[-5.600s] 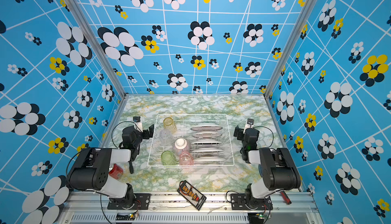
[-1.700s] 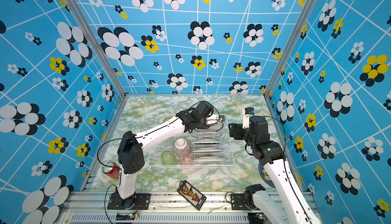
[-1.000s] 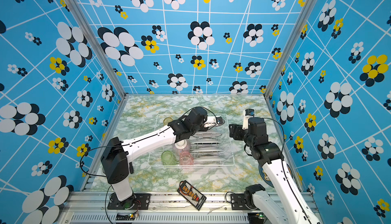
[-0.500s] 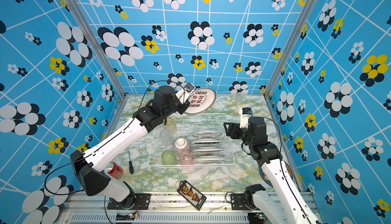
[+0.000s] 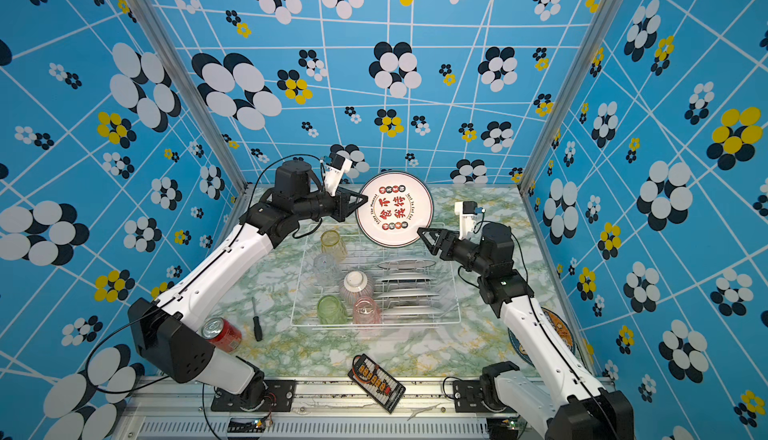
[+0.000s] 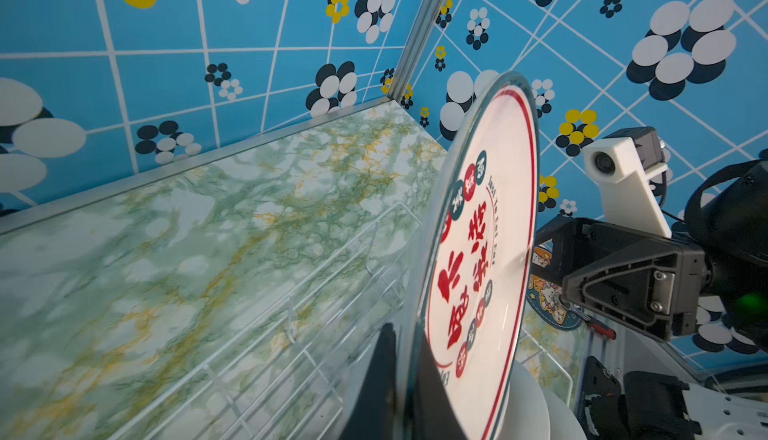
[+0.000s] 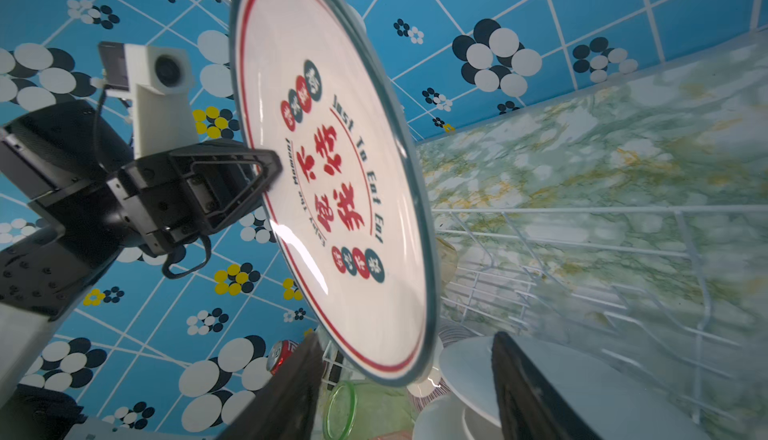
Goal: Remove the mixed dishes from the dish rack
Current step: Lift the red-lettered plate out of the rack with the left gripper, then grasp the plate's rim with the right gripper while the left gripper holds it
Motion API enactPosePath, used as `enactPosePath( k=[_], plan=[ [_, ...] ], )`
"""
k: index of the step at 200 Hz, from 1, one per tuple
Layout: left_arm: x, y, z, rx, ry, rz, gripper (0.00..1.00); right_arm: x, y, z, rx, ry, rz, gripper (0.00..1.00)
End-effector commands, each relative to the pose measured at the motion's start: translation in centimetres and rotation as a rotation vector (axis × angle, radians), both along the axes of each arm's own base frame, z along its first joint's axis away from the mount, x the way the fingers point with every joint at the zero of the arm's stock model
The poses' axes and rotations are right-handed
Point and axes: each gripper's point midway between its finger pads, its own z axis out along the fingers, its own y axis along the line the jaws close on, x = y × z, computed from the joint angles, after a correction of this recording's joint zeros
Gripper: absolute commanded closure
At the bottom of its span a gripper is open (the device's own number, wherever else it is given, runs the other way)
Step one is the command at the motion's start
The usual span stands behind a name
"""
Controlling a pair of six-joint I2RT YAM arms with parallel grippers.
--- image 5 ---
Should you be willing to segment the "white plate red characters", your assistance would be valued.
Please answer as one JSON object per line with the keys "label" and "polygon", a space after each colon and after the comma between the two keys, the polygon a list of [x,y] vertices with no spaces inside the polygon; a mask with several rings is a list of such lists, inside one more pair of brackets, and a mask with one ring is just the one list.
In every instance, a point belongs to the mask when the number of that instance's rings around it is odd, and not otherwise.
{"label": "white plate red characters", "polygon": [[428,187],[405,172],[385,172],[359,191],[368,201],[356,210],[362,233],[373,243],[401,248],[419,240],[418,230],[430,226],[434,201]]}

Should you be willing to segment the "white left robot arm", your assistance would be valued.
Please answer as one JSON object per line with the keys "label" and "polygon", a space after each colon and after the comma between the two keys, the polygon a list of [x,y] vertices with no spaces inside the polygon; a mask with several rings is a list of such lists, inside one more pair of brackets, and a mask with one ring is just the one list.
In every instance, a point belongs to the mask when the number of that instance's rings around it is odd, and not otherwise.
{"label": "white left robot arm", "polygon": [[281,165],[273,187],[198,267],[155,300],[131,305],[129,323],[138,354],[178,383],[199,381],[237,396],[248,410],[259,406],[266,389],[263,372],[199,332],[223,295],[297,231],[301,221],[330,217],[342,222],[366,203],[366,196],[340,185],[351,166],[351,159],[337,157],[318,178],[307,162]]}

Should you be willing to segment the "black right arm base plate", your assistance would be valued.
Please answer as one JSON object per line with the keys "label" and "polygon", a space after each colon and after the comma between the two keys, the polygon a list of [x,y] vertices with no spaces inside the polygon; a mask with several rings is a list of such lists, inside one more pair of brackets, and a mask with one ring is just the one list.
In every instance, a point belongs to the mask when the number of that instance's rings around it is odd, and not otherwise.
{"label": "black right arm base plate", "polygon": [[490,414],[479,380],[452,380],[448,394],[453,398],[457,413]]}

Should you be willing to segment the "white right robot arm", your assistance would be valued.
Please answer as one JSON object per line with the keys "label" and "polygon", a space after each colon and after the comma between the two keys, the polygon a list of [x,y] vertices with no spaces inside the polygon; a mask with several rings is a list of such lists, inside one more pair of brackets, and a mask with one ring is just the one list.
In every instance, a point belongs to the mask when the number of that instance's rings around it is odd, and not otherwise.
{"label": "white right robot arm", "polygon": [[632,439],[634,411],[619,390],[609,391],[558,335],[535,297],[510,227],[490,222],[474,243],[444,228],[418,230],[429,252],[478,276],[478,291],[526,351],[541,382],[502,364],[484,369],[493,410],[510,408],[544,439]]}

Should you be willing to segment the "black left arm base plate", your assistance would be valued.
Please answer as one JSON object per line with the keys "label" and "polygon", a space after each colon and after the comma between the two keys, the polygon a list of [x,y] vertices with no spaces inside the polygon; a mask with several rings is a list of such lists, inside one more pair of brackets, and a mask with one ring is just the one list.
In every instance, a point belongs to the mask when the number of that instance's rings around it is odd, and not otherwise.
{"label": "black left arm base plate", "polygon": [[213,412],[264,412],[287,413],[292,409],[296,396],[296,380],[267,379],[263,382],[263,395],[259,402],[249,407],[239,395],[216,388],[210,404]]}

